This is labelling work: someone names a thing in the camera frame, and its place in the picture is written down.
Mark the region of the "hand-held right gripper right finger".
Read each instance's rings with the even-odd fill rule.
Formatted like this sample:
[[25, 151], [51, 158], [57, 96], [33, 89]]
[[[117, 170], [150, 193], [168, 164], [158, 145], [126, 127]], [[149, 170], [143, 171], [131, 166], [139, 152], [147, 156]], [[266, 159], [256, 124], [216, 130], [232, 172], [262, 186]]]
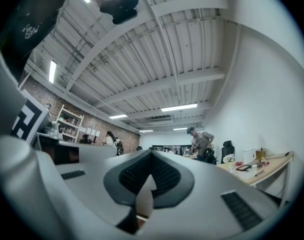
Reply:
[[139, 240], [251, 239], [221, 197], [230, 192], [236, 192], [261, 217], [261, 232], [278, 213], [277, 205], [267, 196], [218, 166], [175, 154], [162, 156], [188, 169], [194, 186], [177, 206], [154, 209], [136, 233]]

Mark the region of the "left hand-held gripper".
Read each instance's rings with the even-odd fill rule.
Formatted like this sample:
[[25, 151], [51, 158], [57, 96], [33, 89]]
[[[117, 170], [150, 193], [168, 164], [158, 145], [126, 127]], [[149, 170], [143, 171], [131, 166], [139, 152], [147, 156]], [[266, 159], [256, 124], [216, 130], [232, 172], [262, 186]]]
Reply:
[[37, 143], [39, 135], [60, 140], [59, 146], [67, 148], [68, 158], [72, 163], [100, 162], [117, 155], [117, 148], [114, 145], [63, 141], [63, 134], [59, 131], [59, 123], [52, 121], [49, 110], [26, 90], [23, 90], [21, 94], [25, 98], [25, 104], [14, 121], [11, 136], [20, 138], [31, 146]]

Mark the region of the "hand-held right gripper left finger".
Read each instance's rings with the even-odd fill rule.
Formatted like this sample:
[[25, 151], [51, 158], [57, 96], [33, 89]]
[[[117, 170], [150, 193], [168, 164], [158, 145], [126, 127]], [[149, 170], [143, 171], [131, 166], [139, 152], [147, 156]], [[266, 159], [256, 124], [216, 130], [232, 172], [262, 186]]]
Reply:
[[65, 180], [72, 193], [94, 214], [116, 226], [130, 210], [129, 206], [116, 203], [104, 187], [104, 176], [113, 167], [129, 162], [144, 154], [144, 150], [106, 158], [101, 161], [57, 165], [60, 174], [82, 170], [85, 175]]

